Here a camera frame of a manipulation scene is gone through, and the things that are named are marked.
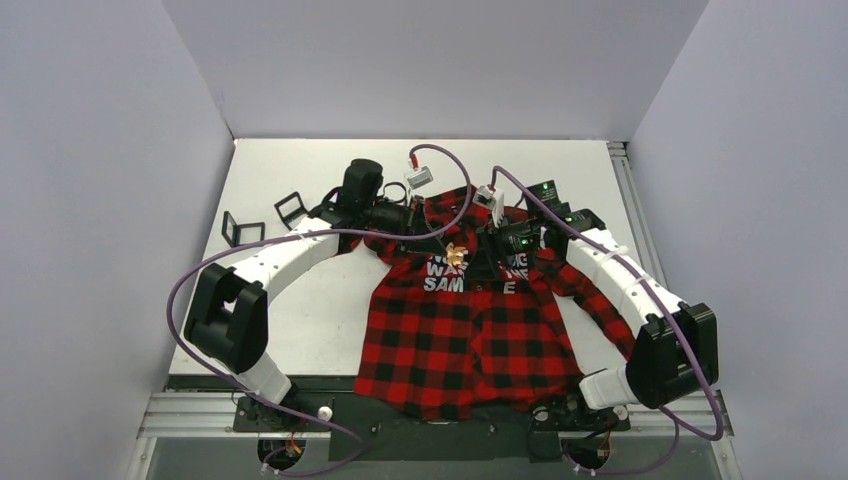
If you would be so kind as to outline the orange gold brooch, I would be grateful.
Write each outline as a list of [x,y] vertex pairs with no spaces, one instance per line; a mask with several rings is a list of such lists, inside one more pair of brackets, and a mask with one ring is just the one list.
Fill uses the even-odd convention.
[[451,267],[458,268],[464,263],[467,253],[466,247],[450,242],[446,245],[445,262]]

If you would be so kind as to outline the red black plaid shirt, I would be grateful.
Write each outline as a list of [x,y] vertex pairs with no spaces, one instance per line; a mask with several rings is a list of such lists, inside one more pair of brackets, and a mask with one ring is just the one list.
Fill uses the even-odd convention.
[[501,400],[528,410],[576,388],[582,372],[558,299],[583,310],[624,357],[635,345],[610,301],[554,252],[510,256],[492,279],[441,255],[367,236],[388,266],[373,291],[358,395],[428,420],[467,419]]

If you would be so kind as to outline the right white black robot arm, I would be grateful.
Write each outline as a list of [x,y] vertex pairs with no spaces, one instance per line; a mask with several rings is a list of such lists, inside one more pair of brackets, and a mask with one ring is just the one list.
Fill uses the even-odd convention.
[[628,323],[635,339],[629,360],[584,377],[564,400],[566,418],[588,427],[604,409],[641,404],[656,409],[712,386],[719,377],[717,319],[705,304],[668,291],[629,254],[590,209],[560,201],[553,182],[529,187],[528,217],[511,222],[502,192],[480,186],[475,204],[490,212],[478,231],[484,267],[517,254],[553,252],[583,274]]

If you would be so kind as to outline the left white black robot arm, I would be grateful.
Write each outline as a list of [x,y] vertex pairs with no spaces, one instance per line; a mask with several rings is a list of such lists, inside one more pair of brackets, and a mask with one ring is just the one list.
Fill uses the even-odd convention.
[[259,416],[272,429],[291,427],[299,405],[291,379],[267,352],[271,302],[357,237],[422,242],[445,231],[428,228],[422,201],[381,195],[383,180],[381,164],[354,159],[319,205],[296,211],[288,234],[246,245],[250,256],[231,266],[215,258],[200,265],[177,343],[198,362],[215,360],[211,371],[261,402]]

